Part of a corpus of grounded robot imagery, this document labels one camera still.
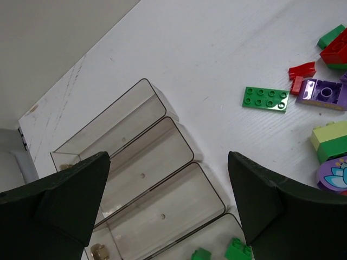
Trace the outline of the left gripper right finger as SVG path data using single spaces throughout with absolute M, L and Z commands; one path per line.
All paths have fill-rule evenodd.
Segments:
M 255 259 L 346 259 L 346 196 L 271 171 L 239 152 L 228 172 Z

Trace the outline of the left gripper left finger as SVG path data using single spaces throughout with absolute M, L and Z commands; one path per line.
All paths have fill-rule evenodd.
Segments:
M 110 170 L 99 152 L 1 193 L 1 259 L 81 259 Z

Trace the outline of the long red lego brick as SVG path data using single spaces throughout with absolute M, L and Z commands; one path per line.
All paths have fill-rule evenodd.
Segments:
M 322 60 L 327 64 L 346 63 L 347 35 L 344 29 L 321 53 Z

